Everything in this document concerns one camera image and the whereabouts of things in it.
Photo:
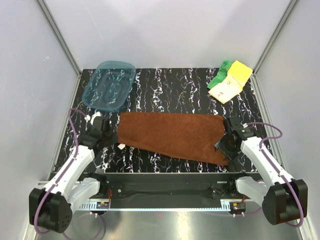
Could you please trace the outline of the brown towel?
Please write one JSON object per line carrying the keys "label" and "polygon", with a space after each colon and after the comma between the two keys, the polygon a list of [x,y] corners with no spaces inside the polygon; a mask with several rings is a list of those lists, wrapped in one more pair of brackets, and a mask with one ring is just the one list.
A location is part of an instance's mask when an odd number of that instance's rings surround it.
{"label": "brown towel", "polygon": [[227,166],[215,144],[225,135],[223,117],[212,114],[123,112],[118,142],[171,158]]}

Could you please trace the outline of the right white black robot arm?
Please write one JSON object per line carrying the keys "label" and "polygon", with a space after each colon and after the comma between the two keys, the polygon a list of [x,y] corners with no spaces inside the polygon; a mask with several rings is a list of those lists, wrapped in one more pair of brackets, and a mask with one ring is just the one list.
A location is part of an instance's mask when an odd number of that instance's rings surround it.
{"label": "right white black robot arm", "polygon": [[243,153],[262,178],[259,183],[247,173],[237,173],[225,186],[228,195],[253,200],[272,225],[301,227],[308,211],[308,186],[304,180],[294,179],[268,151],[265,142],[272,137],[262,138],[254,128],[258,122],[241,123],[236,116],[225,118],[223,125],[225,134],[215,149],[229,161]]}

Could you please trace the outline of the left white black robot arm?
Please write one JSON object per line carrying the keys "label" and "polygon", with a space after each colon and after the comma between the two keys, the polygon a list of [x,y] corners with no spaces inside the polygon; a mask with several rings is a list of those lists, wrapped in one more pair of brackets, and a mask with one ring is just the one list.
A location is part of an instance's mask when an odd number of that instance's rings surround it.
{"label": "left white black robot arm", "polygon": [[75,183],[96,156],[116,141],[108,118],[91,118],[88,130],[75,138],[75,147],[61,169],[45,186],[29,194],[29,222],[39,234],[63,233],[86,200],[108,193],[107,178],[99,173],[88,173],[79,185]]}

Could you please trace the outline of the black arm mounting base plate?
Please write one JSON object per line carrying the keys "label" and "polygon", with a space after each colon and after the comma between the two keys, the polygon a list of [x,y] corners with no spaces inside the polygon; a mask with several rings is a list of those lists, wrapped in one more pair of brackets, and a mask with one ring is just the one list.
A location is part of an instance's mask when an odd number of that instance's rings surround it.
{"label": "black arm mounting base plate", "polygon": [[111,199],[134,202],[157,197],[199,196],[242,200],[243,194],[235,187],[237,177],[260,177],[256,172],[214,173],[103,173]]}

